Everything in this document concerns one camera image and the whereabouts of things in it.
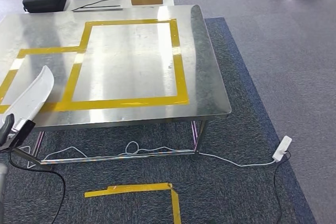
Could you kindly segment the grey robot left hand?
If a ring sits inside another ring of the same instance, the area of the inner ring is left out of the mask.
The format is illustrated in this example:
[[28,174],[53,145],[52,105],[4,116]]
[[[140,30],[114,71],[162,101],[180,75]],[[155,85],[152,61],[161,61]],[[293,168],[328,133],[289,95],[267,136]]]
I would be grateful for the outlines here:
[[8,114],[5,117],[4,124],[1,127],[1,146],[4,145],[11,128],[14,124],[14,115],[13,113]]

